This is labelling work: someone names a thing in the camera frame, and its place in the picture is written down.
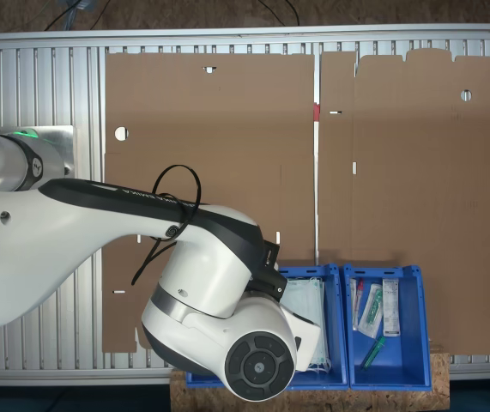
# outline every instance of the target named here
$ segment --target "hole in cardboard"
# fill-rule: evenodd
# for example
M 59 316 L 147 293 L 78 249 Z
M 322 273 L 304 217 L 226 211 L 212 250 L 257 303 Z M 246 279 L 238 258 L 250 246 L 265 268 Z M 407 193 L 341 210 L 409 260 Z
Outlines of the hole in cardboard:
M 463 90 L 461 93 L 460 93 L 460 97 L 462 98 L 462 100 L 464 101 L 470 101 L 471 100 L 471 91 L 466 89 L 466 90 Z
M 4 211 L 1 213 L 1 223 L 3 225 L 8 225 L 11 220 L 12 220 L 12 216 L 10 215 L 9 212 Z
M 115 129 L 115 138 L 120 142 L 124 142 L 126 139 L 128 139 L 128 129 L 126 129 L 124 126 L 120 126 Z

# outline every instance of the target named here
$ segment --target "blue plastic bin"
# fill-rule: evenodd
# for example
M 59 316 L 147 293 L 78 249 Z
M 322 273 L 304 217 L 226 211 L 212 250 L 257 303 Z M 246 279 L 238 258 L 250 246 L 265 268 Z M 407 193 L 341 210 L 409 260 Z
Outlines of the blue plastic bin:
M 407 266 L 391 269 L 360 269 L 347 264 L 340 268 L 348 342 L 349 384 L 353 390 L 366 391 L 430 391 L 429 341 L 427 337 L 426 305 L 420 268 Z M 386 337 L 371 366 L 361 368 L 374 339 L 353 330 L 349 279 L 363 279 L 364 292 L 359 316 L 365 310 L 373 283 L 382 285 L 382 279 L 399 279 L 399 322 L 401 335 Z M 383 335 L 384 321 L 380 323 L 377 339 Z
M 296 372 L 287 390 L 346 390 L 348 388 L 348 359 L 344 333 L 342 297 L 338 268 L 335 264 L 303 268 L 281 268 L 287 278 L 319 277 L 324 281 L 324 322 L 326 325 L 329 358 L 332 368 L 329 373 Z M 223 386 L 216 376 L 202 376 L 187 373 L 185 377 L 190 388 Z

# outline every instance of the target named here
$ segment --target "face mask package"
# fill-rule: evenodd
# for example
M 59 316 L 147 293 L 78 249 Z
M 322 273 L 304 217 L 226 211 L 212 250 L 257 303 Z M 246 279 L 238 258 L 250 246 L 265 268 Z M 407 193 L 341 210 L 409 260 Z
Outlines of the face mask package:
M 321 335 L 308 371 L 328 372 L 330 359 L 324 324 L 324 282 L 319 278 L 288 280 L 281 304 L 321 327 Z
M 376 337 L 382 321 L 382 306 L 382 286 L 373 283 L 368 293 L 365 311 L 363 311 L 363 316 L 361 316 L 361 321 L 359 322 L 359 332 L 372 339 Z
M 354 279 L 353 277 L 349 279 L 349 292 L 351 293 L 351 310 L 352 313 L 354 314 L 353 316 L 353 328 L 354 330 L 357 330 L 357 325 L 355 322 L 355 301 L 357 300 L 357 279 Z

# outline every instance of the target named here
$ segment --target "wooden board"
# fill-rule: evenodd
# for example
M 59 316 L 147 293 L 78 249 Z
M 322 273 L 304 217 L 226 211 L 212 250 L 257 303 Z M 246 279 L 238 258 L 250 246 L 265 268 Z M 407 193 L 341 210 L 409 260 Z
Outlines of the wooden board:
M 441 410 L 451 406 L 449 354 L 439 345 L 430 345 L 432 384 L 430 392 L 412 391 L 284 391 L 263 403 L 245 402 L 226 388 L 189 389 L 185 373 L 172 372 L 170 400 L 172 412 L 188 411 L 417 411 Z

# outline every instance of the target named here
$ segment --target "flat cardboard box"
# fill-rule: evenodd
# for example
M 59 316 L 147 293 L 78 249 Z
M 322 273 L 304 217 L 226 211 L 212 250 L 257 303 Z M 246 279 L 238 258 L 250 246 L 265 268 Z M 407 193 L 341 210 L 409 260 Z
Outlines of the flat cardboard box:
M 418 264 L 430 338 L 490 354 L 490 58 L 423 49 L 354 65 L 323 53 L 321 263 Z
M 266 240 L 280 233 L 280 264 L 313 264 L 313 64 L 306 55 L 107 55 L 106 182 L 151 191 L 166 167 L 187 165 L 202 202 L 247 214 Z M 122 142 L 118 127 L 128 131 Z M 176 168 L 159 192 L 192 201 L 196 184 Z M 135 329 L 150 348 L 141 316 L 170 252 L 130 281 L 152 245 L 129 236 L 103 249 L 104 352 L 135 352 Z

